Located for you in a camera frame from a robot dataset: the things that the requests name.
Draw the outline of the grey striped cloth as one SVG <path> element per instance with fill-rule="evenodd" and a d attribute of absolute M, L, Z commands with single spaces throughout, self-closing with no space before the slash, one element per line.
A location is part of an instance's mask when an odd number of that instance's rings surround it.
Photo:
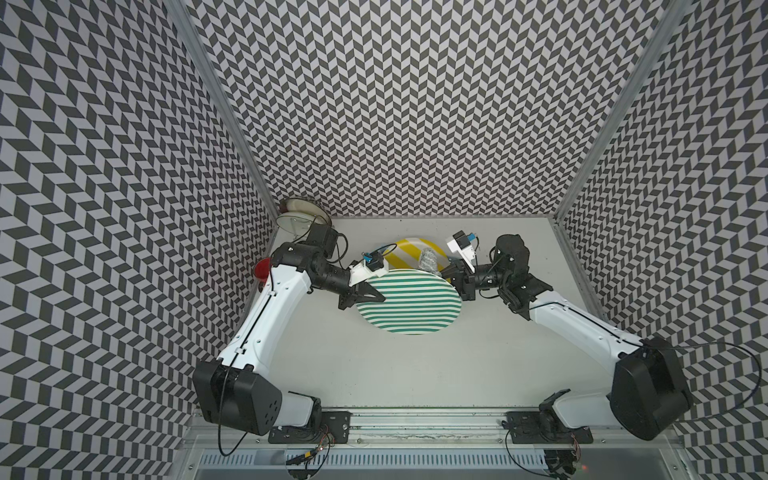
<path fill-rule="evenodd" d="M 437 253 L 430 247 L 424 248 L 419 255 L 418 269 L 433 275 L 438 275 L 440 265 Z"/>

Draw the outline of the green striped plate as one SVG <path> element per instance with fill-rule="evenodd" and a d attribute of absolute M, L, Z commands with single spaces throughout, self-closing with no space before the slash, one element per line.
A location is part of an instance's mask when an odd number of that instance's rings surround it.
<path fill-rule="evenodd" d="M 385 299 L 356 308 L 369 324 L 389 333 L 436 333 L 451 326 L 462 310 L 463 300 L 453 285 L 433 273 L 396 269 L 368 283 Z"/>

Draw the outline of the yellow striped plate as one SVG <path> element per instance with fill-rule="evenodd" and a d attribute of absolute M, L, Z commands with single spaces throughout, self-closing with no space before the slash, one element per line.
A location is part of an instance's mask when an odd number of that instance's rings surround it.
<path fill-rule="evenodd" d="M 395 247 L 387 248 L 383 257 L 393 269 L 419 269 L 420 258 L 426 250 L 435 253 L 438 272 L 449 265 L 449 258 L 443 248 L 432 240 L 419 237 L 396 241 Z"/>

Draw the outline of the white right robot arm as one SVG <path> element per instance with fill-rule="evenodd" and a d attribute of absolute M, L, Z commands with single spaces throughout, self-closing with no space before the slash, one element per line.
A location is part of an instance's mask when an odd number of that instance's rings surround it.
<path fill-rule="evenodd" d="M 530 271 L 530 251 L 521 236 L 499 236 L 489 263 L 477 263 L 475 234 L 458 231 L 447 240 L 449 265 L 441 275 L 460 298 L 472 301 L 495 291 L 514 314 L 567 340 L 595 361 L 609 385 L 591 391 L 561 389 L 541 401 L 531 419 L 508 420 L 514 442 L 540 437 L 546 443 L 575 438 L 593 428 L 622 428 L 650 441 L 689 412 L 693 394 L 673 346 L 660 337 L 641 338 L 573 305 Z"/>

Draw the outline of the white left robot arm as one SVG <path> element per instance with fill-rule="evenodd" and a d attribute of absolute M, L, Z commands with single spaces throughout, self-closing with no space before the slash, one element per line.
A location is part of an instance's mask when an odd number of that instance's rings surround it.
<path fill-rule="evenodd" d="M 192 380 L 203 418 L 217 426 L 264 436 L 274 429 L 317 435 L 322 406 L 318 398 L 279 389 L 269 379 L 276 347 L 294 311 L 315 291 L 338 297 L 341 310 L 385 297 L 371 279 L 388 273 L 379 251 L 366 253 L 347 268 L 331 256 L 340 237 L 328 225 L 313 225 L 270 257 L 264 290 L 218 357 L 199 363 Z"/>

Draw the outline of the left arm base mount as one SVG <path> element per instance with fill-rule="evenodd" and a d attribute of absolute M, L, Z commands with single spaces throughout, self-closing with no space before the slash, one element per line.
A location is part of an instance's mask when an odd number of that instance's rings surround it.
<path fill-rule="evenodd" d="M 323 410 L 304 427 L 276 427 L 268 435 L 270 444 L 317 444 L 322 437 L 331 443 L 347 444 L 352 413 L 346 410 Z"/>

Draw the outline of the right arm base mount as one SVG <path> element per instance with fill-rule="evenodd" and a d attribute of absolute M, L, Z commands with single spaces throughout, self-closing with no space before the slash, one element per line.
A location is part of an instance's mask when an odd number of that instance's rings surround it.
<path fill-rule="evenodd" d="M 514 444 L 589 445 L 594 437 L 588 427 L 566 427 L 548 411 L 508 411 L 501 423 Z"/>

